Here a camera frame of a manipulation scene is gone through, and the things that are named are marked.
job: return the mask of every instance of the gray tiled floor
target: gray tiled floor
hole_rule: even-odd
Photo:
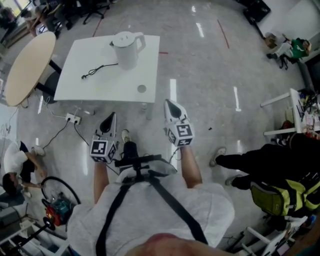
[[[229,48],[217,20],[223,27]],[[99,18],[92,16],[86,25],[78,20],[70,31],[62,30],[54,50],[55,61],[62,66],[73,41],[91,37],[98,22]],[[198,26],[202,28],[203,37]],[[281,125],[286,101],[265,108],[260,108],[261,102],[283,94],[289,88],[303,87],[297,66],[284,71],[274,60],[265,57],[267,47],[243,17],[242,6],[231,0],[123,0],[111,6],[95,36],[120,31],[160,36],[160,51],[168,52],[159,55],[153,120],[146,120],[137,103],[84,102],[82,106],[95,110],[96,115],[80,112],[83,119],[78,130],[90,141],[97,125],[115,111],[118,134],[124,128],[129,129],[141,155],[162,154],[169,158],[171,145],[163,132],[163,102],[170,97],[170,79],[176,79],[177,101],[186,108],[194,124],[193,150],[205,182],[223,184],[236,172],[209,167],[209,159],[218,147],[227,147],[228,153],[257,149],[270,140],[263,136],[263,131]],[[6,61],[12,64],[31,39],[28,35],[15,44]],[[67,112],[73,113],[76,104],[79,102],[57,102],[48,107],[56,115],[64,116]],[[36,138],[40,145],[45,145],[66,122],[52,116],[44,106],[38,114],[38,107],[39,99],[33,94],[29,107],[18,113],[17,137],[28,147]],[[94,163],[71,124],[46,148],[43,165],[50,175],[69,183],[83,203],[93,203]],[[110,176],[114,180],[115,174],[110,172]],[[246,226],[256,227],[262,222],[262,212],[253,204],[249,191],[232,187],[226,190],[235,207],[235,219],[226,235],[236,236]],[[39,203],[41,195],[37,193],[39,191],[32,192],[31,211],[40,218],[44,215]],[[224,239],[220,247],[225,246]]]

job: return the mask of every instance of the electric kettle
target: electric kettle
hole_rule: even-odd
[[[139,48],[137,47],[137,39],[141,41]],[[141,32],[123,31],[114,36],[110,46],[115,50],[120,68],[131,70],[137,65],[138,54],[146,47],[145,35]]]

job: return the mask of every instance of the yellow backpack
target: yellow backpack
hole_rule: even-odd
[[[277,182],[277,185],[253,181],[251,194],[254,203],[263,211],[274,216],[290,216],[303,207],[313,211],[320,206],[320,179],[308,187],[289,179]]]

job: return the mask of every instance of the white table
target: white table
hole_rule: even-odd
[[[275,134],[286,134],[286,133],[294,133],[297,132],[301,134],[303,132],[303,129],[307,126],[307,117],[309,116],[307,112],[304,113],[304,117],[301,120],[301,117],[299,115],[299,112],[302,113],[301,105],[299,104],[300,101],[300,95],[299,92],[290,89],[289,92],[280,95],[278,97],[275,97],[273,99],[267,100],[264,103],[261,103],[260,106],[264,107],[266,105],[272,104],[274,102],[278,102],[280,100],[291,98],[291,104],[292,104],[292,111],[293,111],[293,118],[294,118],[294,128],[289,129],[281,129],[281,130],[272,130],[272,131],[265,131],[264,135],[275,135]],[[315,122],[314,126],[315,131],[320,131],[320,122],[319,120]]]
[[[152,118],[156,99],[156,83],[160,37],[145,35],[146,47],[139,53],[137,66],[123,70],[118,65],[106,66],[82,79],[101,65],[118,63],[109,45],[113,35],[75,40],[64,63],[54,100],[122,101],[147,103],[147,116]],[[138,86],[144,85],[141,93]]]

